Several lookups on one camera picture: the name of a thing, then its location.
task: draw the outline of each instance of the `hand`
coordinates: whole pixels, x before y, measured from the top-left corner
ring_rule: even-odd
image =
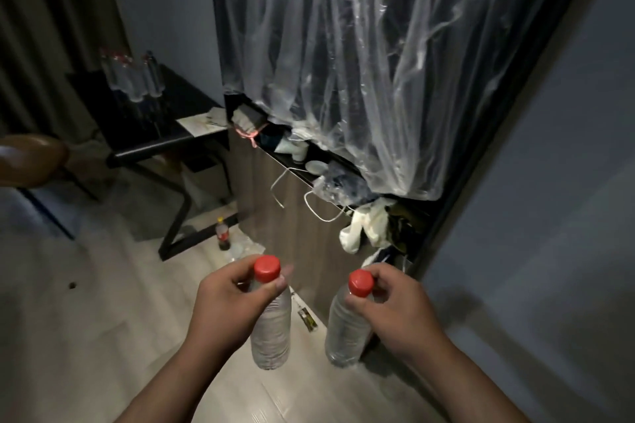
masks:
[[[286,279],[281,275],[256,291],[243,291],[248,289],[259,256],[232,262],[201,281],[182,346],[201,363],[229,358],[247,341],[269,303],[286,288]]]
[[[383,262],[364,269],[375,277],[376,286],[388,299],[377,303],[348,295],[346,304],[368,320],[394,355],[412,362],[422,351],[433,354],[438,344],[449,341],[418,281]]]

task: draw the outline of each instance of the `paper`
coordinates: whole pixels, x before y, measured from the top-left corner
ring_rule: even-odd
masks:
[[[202,135],[214,134],[215,132],[227,130],[226,127],[210,124],[207,119],[207,113],[177,119],[177,122],[194,137],[201,137]]]

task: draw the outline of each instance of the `empty plastic bottle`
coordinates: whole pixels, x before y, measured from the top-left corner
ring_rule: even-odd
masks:
[[[251,290],[269,283],[280,275],[280,259],[261,256],[253,267]],[[274,299],[258,318],[251,332],[251,354],[258,368],[275,370],[289,357],[289,331],[291,330],[291,292],[287,287]]]
[[[349,283],[342,286],[331,303],[324,350],[326,357],[335,366],[349,366],[359,361],[370,334],[370,324],[349,309],[344,299],[349,294],[360,298],[371,298],[375,280],[364,269],[349,275]]]

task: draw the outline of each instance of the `chair seat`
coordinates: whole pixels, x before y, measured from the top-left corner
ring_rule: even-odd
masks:
[[[0,186],[38,187],[68,161],[68,148],[55,138],[40,134],[0,138]]]

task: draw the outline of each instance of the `plastic bag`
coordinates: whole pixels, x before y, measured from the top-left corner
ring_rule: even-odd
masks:
[[[438,199],[543,0],[215,0],[225,91]]]
[[[331,161],[326,173],[315,180],[313,194],[339,206],[358,206],[378,197],[363,178],[335,161]]]

